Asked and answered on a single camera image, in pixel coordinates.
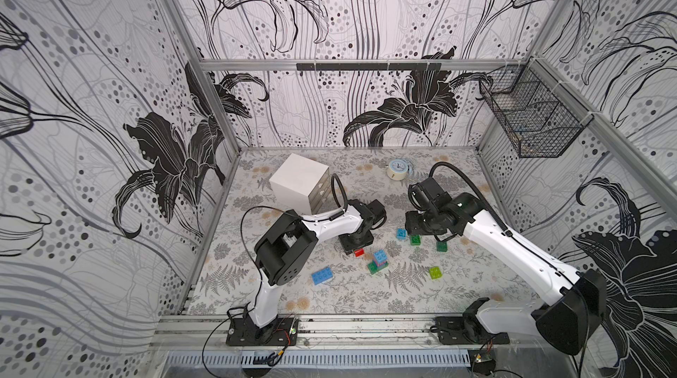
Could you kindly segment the long green lego brick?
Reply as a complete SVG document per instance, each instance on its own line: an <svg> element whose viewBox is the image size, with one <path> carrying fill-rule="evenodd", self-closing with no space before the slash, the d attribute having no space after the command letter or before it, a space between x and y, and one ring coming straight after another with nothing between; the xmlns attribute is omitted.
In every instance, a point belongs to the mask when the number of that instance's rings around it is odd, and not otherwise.
<svg viewBox="0 0 677 378"><path fill-rule="evenodd" d="M380 272L381 270L384 270L384 269L387 268L388 266L389 266L389 263L388 263L388 265L387 265L386 267L377 268L377 265L375 264L375 262L372 261L372 262L368 263L368 271L370 272L371 275L375 275L375 274L377 274L377 272Z"/></svg>

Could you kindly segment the small light blue lego brick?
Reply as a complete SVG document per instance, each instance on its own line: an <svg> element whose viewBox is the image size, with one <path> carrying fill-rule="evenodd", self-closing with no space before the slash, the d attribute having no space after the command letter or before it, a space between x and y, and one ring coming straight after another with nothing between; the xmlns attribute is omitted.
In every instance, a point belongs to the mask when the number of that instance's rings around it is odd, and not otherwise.
<svg viewBox="0 0 677 378"><path fill-rule="evenodd" d="M387 261L387 255L386 255L386 252L383 249L378 250L377 252L374 253L374 262L375 263L382 263L382 262L385 262L385 261Z"/></svg>

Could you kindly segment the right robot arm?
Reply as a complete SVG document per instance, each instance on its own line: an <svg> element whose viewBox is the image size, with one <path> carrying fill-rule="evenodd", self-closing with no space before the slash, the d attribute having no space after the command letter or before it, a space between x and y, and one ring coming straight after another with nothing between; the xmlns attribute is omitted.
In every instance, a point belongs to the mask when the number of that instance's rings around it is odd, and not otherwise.
<svg viewBox="0 0 677 378"><path fill-rule="evenodd" d="M405 229L419 236L465 237L510 267L538 295L527 302L479 298L463 314L465 337L483 343L498 334L531 335L561 353L583 353L605 319L604 276L595 270L581 272L540 249L510 228L459 168L447 162L434 167L442 166L456 173L471 192L451 196L432 175L409 185L407 196L414 208L405 215Z"/></svg>

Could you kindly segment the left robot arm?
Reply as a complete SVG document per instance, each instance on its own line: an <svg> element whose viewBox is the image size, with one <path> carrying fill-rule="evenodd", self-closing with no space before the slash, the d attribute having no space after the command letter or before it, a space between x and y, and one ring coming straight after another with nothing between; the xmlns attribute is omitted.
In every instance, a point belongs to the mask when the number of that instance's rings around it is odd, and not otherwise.
<svg viewBox="0 0 677 378"><path fill-rule="evenodd" d="M374 242L373 231L384 225L384 205L374 200L350 199L336 173L331 176L331 194L337 208L317 215L280 211L280 217L246 253L259 273L259 289L246 308L245 323L263 329L278 316L282 287L294 279L317 244L337 239L351 254Z"/></svg>

